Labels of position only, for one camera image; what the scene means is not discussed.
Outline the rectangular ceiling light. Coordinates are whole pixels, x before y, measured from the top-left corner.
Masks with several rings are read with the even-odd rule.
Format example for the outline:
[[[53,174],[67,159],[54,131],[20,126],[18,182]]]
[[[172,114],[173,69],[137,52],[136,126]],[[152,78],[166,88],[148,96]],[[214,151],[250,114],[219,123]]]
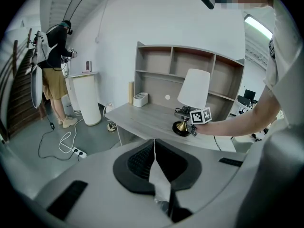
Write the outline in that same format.
[[[271,39],[273,36],[273,33],[262,23],[260,23],[258,20],[253,18],[251,15],[247,14],[244,18],[245,23],[249,24],[250,26],[254,27],[256,30],[261,32],[264,36],[266,36],[268,39]]]

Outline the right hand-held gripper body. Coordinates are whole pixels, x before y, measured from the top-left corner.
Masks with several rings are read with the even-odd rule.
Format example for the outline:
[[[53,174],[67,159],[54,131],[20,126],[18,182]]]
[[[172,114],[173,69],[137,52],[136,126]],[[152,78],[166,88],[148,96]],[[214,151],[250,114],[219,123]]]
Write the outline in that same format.
[[[187,129],[190,134],[197,136],[196,125],[207,124],[212,120],[211,111],[209,107],[199,110],[190,111],[190,118],[187,122]]]

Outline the large white cylinder pedestal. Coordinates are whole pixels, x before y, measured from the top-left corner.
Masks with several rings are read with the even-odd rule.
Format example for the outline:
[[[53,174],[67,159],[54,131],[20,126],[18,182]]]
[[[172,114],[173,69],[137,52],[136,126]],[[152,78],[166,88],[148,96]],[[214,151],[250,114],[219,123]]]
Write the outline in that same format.
[[[81,114],[88,126],[97,125],[102,120],[95,89],[96,74],[90,72],[70,76]]]

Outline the white power strip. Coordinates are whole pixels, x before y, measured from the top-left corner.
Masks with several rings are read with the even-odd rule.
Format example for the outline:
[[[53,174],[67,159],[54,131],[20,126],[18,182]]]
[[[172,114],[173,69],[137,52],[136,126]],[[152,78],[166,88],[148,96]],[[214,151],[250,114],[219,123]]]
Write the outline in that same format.
[[[82,151],[82,150],[80,150],[79,148],[77,148],[77,147],[74,147],[74,148],[72,149],[72,152],[73,152],[73,154],[76,154],[76,155],[77,155],[77,159],[78,159],[78,160],[80,160],[81,158],[84,159],[84,158],[87,157],[87,154],[86,154],[84,151]]]

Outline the white organizer tray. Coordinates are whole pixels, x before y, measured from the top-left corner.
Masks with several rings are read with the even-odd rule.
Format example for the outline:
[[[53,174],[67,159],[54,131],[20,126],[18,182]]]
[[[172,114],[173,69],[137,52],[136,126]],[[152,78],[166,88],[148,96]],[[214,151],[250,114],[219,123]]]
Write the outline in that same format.
[[[148,103],[149,94],[140,92],[133,97],[133,106],[142,107]]]

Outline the wooden staircase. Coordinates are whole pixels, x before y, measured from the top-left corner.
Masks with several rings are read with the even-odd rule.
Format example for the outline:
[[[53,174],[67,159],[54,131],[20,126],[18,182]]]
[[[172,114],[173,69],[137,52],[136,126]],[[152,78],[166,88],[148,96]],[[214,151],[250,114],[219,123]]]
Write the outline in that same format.
[[[0,46],[0,140],[6,143],[31,123],[47,116],[45,103],[37,109],[31,98],[32,29],[21,38],[6,37]]]

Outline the wooden shelf unit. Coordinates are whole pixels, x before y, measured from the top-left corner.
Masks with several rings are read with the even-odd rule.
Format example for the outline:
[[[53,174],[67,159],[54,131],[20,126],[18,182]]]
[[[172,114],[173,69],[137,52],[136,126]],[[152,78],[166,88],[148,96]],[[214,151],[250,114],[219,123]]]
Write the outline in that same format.
[[[187,46],[145,45],[137,42],[134,94],[149,94],[148,102],[170,109],[182,107],[177,100],[187,71],[191,68],[210,73],[207,107],[212,119],[228,118],[239,93],[244,59]]]

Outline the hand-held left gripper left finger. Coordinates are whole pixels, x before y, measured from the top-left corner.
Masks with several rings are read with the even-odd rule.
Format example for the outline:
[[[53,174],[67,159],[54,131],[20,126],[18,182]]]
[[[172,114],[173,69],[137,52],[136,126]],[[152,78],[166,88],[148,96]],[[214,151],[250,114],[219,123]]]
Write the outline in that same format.
[[[87,187],[70,211],[66,223],[80,228],[163,228],[170,219],[150,195],[125,189],[113,174],[114,161],[145,141],[92,154],[47,183],[35,202],[47,209],[75,180]]]

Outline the long black-framed pendant light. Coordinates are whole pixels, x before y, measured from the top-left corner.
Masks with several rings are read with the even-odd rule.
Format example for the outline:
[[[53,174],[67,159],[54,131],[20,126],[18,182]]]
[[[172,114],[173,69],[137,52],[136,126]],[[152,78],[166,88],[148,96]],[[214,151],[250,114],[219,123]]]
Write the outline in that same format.
[[[66,13],[64,15],[63,20],[71,20],[74,12],[76,11],[77,7],[79,6],[79,4],[82,2],[82,0],[71,0]]]

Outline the small white cylinder pedestal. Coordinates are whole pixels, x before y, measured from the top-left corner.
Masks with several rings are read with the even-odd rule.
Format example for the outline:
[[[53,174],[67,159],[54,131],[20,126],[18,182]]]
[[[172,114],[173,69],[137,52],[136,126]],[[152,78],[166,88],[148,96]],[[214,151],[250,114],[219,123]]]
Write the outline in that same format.
[[[76,98],[76,92],[75,92],[75,87],[73,84],[73,79],[71,79],[69,77],[65,77],[65,82],[66,82],[66,86],[67,86],[68,97],[70,99],[72,108],[75,112],[79,112],[80,108],[79,108],[78,101]]]

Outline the white table lamp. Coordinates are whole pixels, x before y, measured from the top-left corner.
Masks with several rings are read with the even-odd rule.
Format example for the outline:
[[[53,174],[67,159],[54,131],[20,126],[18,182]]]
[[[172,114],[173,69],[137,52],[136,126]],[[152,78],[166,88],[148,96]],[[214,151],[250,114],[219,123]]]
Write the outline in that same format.
[[[177,100],[183,106],[189,106],[190,111],[203,109],[207,103],[210,73],[199,69],[189,69],[181,87]],[[189,119],[181,119],[173,124],[172,130],[181,137],[190,135],[187,129]]]

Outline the person's white t-shirt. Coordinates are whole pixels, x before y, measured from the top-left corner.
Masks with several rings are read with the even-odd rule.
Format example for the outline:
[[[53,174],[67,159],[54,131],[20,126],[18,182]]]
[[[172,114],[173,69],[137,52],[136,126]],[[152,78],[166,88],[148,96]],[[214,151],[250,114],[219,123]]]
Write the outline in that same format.
[[[288,125],[304,125],[304,40],[281,0],[273,0],[273,36],[265,84],[279,102]]]

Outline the tan wooden plank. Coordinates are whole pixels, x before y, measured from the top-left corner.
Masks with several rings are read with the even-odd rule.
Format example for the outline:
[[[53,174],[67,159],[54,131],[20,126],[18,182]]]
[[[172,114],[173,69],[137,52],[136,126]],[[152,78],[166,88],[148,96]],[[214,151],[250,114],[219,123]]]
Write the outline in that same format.
[[[134,81],[129,82],[128,84],[128,103],[133,104],[133,98],[134,98]]]

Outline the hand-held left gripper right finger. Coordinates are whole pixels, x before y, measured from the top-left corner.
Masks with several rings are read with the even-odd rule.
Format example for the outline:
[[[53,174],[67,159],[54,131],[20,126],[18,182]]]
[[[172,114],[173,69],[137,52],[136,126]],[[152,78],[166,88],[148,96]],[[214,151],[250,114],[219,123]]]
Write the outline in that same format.
[[[178,147],[157,139],[155,160],[170,186],[168,197],[158,201],[173,221],[181,221],[208,205],[231,181],[244,156],[197,147]]]

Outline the white oval mirror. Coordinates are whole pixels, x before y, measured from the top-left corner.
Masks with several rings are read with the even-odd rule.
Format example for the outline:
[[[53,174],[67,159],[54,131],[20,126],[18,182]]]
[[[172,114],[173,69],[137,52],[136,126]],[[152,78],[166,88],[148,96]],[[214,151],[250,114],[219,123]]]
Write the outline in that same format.
[[[38,109],[43,94],[43,72],[38,65],[32,65],[31,70],[31,98],[34,108]]]

